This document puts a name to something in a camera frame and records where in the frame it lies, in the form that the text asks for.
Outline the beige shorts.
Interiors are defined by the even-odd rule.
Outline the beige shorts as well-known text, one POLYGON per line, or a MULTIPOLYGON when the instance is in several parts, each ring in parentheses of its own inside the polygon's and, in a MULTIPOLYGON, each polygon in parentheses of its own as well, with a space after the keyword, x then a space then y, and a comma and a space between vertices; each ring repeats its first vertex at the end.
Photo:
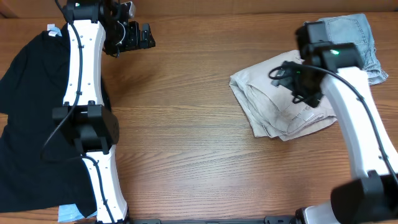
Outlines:
POLYGON ((229 86, 257 138, 288 141, 327 128, 337 120, 326 97, 316 108, 294 104, 288 89, 271 84, 268 73, 284 61, 302 63, 298 50, 291 50, 230 76, 229 86))

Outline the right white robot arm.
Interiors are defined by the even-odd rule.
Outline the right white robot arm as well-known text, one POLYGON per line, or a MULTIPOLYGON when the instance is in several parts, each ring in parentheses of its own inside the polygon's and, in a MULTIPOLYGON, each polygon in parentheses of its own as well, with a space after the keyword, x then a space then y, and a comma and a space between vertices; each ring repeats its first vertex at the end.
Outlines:
POLYGON ((290 223, 369 223, 397 219, 397 151, 377 111, 368 75, 353 43, 308 44, 303 63, 284 61, 268 76, 291 90, 294 103, 317 106, 325 95, 338 119, 349 154, 350 182, 329 201, 300 208, 290 223))

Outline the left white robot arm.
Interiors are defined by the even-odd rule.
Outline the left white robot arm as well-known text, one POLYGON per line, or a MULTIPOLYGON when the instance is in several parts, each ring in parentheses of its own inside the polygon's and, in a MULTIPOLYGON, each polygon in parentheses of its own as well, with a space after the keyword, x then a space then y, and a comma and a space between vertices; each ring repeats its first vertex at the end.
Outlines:
POLYGON ((150 25, 133 20, 135 10, 131 1, 67 1, 61 8, 70 63, 63 103, 53 109, 52 119, 85 164, 97 223, 131 222, 116 167, 119 121, 103 98, 101 57, 155 47, 150 25))

